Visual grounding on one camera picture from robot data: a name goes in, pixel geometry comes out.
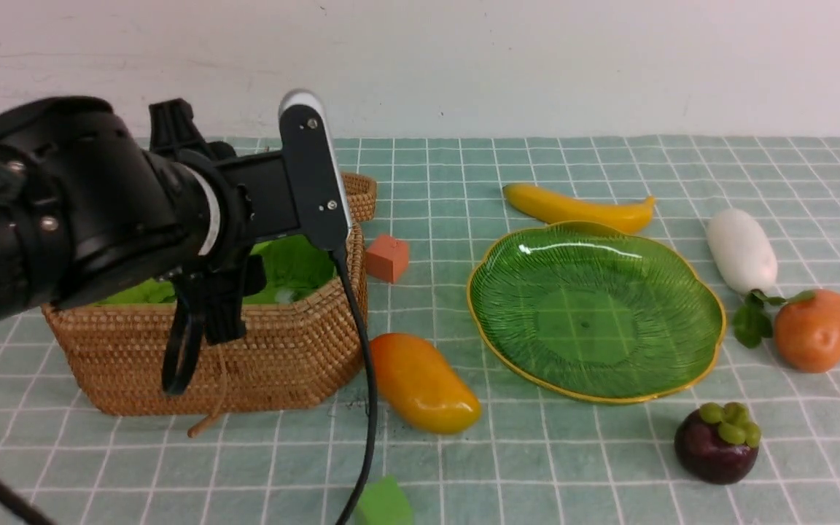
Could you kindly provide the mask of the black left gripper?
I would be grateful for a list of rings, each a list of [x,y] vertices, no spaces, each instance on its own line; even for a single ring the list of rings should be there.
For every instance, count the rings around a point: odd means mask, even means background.
[[[201,189],[207,229],[200,254],[172,276],[178,305],[172,339],[202,335],[209,345],[246,335],[242,303],[266,284],[260,242],[299,229],[278,153],[237,156],[223,141],[207,141],[184,99],[150,104],[150,152],[186,168]]]

